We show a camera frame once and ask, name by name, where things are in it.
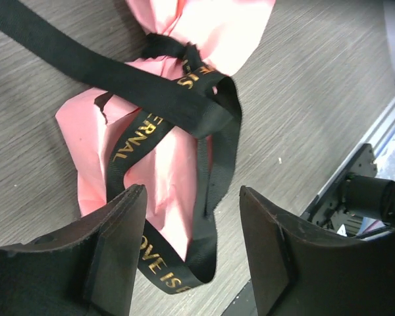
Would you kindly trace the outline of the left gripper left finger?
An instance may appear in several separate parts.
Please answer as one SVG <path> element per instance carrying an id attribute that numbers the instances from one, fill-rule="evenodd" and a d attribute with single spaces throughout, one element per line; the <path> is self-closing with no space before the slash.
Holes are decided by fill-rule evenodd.
<path id="1" fill-rule="evenodd" d="M 129 314 L 146 203 L 134 185 L 58 230 L 0 247 L 0 315 Z"/>

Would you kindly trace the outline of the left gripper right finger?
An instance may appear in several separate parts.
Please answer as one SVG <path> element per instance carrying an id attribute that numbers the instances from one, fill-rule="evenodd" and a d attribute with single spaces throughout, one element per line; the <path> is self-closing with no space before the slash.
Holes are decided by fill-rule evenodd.
<path id="1" fill-rule="evenodd" d="M 249 187 L 240 214 L 259 315 L 395 315 L 395 231 L 343 237 Z"/>

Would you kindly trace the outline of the black ribbon gold lettering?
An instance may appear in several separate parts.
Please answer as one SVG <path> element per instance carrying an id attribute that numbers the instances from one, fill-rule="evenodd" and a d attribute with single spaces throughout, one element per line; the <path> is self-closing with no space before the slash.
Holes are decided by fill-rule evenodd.
<path id="1" fill-rule="evenodd" d="M 181 59 L 182 78 L 170 81 L 108 59 L 66 36 L 20 1 L 0 1 L 0 31 L 63 74 L 140 108 L 107 162 L 107 201 L 124 190 L 125 172 L 174 127 L 197 140 L 197 197 L 186 258 L 146 223 L 138 267 L 167 294 L 211 282 L 217 264 L 213 212 L 232 181 L 242 120 L 234 81 L 205 64 L 196 46 L 158 34 L 148 35 L 144 57 Z"/>

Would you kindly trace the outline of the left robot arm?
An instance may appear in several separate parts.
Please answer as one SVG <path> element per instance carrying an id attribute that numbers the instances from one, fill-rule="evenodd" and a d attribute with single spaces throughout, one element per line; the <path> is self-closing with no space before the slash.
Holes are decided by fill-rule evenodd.
<path id="1" fill-rule="evenodd" d="M 364 144 L 297 217 L 249 187 L 251 282 L 227 315 L 395 315 L 395 181 Z M 135 185 L 28 244 L 0 247 L 0 315 L 127 315 L 147 193 Z"/>

